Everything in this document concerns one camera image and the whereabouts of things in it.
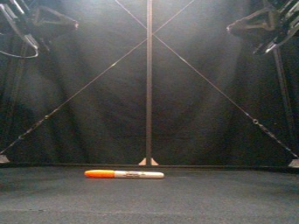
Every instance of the marker cap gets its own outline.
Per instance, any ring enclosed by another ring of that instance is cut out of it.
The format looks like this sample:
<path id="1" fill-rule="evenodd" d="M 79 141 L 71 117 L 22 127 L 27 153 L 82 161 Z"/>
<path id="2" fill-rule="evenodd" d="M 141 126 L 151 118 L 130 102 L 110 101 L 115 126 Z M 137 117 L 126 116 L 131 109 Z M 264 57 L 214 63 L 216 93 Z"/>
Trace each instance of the marker cap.
<path id="1" fill-rule="evenodd" d="M 86 171 L 85 175 L 93 179 L 113 179 L 115 177 L 115 171 L 110 170 Z"/>

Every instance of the vertical metal pole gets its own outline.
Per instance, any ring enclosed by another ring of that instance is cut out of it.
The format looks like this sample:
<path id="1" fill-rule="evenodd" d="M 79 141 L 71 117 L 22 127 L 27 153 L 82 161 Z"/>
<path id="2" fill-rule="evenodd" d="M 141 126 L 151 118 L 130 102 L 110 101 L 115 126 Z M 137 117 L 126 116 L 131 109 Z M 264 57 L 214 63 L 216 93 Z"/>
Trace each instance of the vertical metal pole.
<path id="1" fill-rule="evenodd" d="M 278 79 L 280 79 L 282 96 L 284 96 L 284 101 L 285 101 L 285 114 L 286 114 L 286 121 L 288 121 L 288 126 L 289 126 L 289 133 L 290 133 L 290 137 L 294 142 L 293 145 L 298 149 L 298 137 L 296 134 L 296 118 L 294 118 L 294 111 L 293 111 L 289 89 L 288 89 L 286 71 L 285 71 L 282 54 L 281 54 L 280 49 L 274 50 L 274 55 L 276 55 L 276 66 L 277 66 Z"/>
<path id="2" fill-rule="evenodd" d="M 153 165 L 154 1 L 147 0 L 146 165 Z"/>

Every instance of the dark floor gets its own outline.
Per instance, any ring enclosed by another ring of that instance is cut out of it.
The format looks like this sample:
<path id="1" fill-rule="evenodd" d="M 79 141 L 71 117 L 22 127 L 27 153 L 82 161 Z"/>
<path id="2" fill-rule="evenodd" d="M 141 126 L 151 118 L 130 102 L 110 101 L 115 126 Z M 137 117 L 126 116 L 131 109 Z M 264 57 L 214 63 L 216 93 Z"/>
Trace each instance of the dark floor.
<path id="1" fill-rule="evenodd" d="M 206 170 L 89 179 L 86 170 L 0 169 L 0 223 L 299 223 L 298 174 Z"/>

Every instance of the marker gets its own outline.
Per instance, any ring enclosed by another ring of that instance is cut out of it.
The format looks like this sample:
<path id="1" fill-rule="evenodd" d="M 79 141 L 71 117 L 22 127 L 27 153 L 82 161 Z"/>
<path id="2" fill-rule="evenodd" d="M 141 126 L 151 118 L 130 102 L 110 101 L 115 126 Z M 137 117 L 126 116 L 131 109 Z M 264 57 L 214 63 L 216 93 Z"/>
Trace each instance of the marker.
<path id="1" fill-rule="evenodd" d="M 85 175 L 91 179 L 163 179 L 165 174 L 158 171 L 86 171 Z"/>

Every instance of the diagonal wire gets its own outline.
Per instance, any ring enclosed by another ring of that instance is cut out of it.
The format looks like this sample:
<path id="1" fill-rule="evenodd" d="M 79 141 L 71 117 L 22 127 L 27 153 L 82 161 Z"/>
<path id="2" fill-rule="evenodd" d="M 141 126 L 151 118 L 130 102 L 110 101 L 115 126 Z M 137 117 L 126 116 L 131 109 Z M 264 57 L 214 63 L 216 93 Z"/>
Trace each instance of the diagonal wire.
<path id="1" fill-rule="evenodd" d="M 126 8 L 126 6 L 117 0 L 118 4 L 127 11 L 127 13 L 133 16 L 137 22 L 146 28 L 145 24 L 135 17 L 131 11 Z M 253 123 L 261 128 L 261 130 L 277 141 L 278 144 L 293 154 L 296 158 L 299 156 L 293 152 L 293 150 L 288 147 L 288 145 L 277 138 L 276 134 L 268 129 L 268 127 L 260 123 L 258 119 L 254 118 L 250 113 L 240 106 L 240 104 L 229 97 L 229 95 L 222 91 L 222 89 L 213 83 L 213 81 L 206 77 L 206 75 L 200 72 L 200 70 L 193 66 L 193 64 L 183 58 L 183 56 L 163 42 L 163 40 L 155 35 L 163 27 L 170 24 L 174 18 L 187 9 L 187 7 L 194 3 L 194 0 L 178 11 L 178 13 L 166 21 L 166 23 L 155 30 L 154 36 L 163 43 L 163 45 L 170 49 L 170 51 L 179 57 L 179 59 L 186 63 L 186 65 L 194 70 L 194 72 L 210 83 L 210 85 L 220 91 L 220 93 L 225 96 L 225 98 L 233 103 L 233 105 L 245 113 L 245 115 L 252 119 Z"/>
<path id="2" fill-rule="evenodd" d="M 86 84 L 86 86 L 67 99 L 67 101 L 49 114 L 45 118 L 37 122 L 33 127 L 17 138 L 17 140 L 0 151 L 0 155 L 6 153 L 9 149 L 11 149 L 17 143 L 25 140 L 26 136 L 30 135 L 43 124 L 43 122 L 50 119 L 54 114 L 63 108 L 63 106 L 90 87 L 90 85 L 103 76 L 109 70 L 133 53 L 133 51 L 146 42 L 146 39 L 125 54 L 123 57 Z"/>

